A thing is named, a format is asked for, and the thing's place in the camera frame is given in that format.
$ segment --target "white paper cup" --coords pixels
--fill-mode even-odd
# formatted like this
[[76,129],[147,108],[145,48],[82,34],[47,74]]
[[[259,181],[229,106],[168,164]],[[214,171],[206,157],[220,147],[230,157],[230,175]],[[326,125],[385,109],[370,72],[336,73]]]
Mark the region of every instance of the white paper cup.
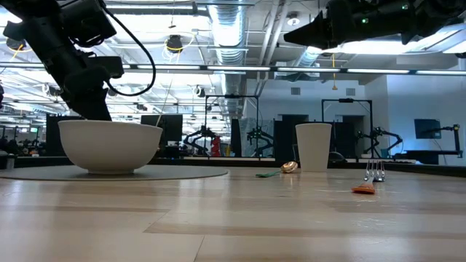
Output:
[[302,172],[326,172],[330,149],[331,124],[296,125]]

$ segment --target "table surface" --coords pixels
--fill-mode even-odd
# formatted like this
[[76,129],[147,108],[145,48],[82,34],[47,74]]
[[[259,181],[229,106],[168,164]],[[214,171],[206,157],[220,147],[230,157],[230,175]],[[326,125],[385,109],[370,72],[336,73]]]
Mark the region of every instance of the table surface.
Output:
[[364,170],[196,180],[0,180],[1,261],[466,261],[466,180]]

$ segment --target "monitor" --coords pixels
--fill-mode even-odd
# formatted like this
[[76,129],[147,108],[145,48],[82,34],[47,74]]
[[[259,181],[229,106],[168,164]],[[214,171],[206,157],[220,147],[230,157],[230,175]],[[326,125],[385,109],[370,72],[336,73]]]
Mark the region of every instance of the monitor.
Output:
[[[159,115],[143,115],[141,116],[141,124],[151,126],[157,125]],[[182,114],[167,114],[162,115],[159,127],[164,132],[163,136],[166,141],[181,141],[183,136],[183,115]]]
[[415,119],[416,139],[441,139],[440,121],[437,119]]

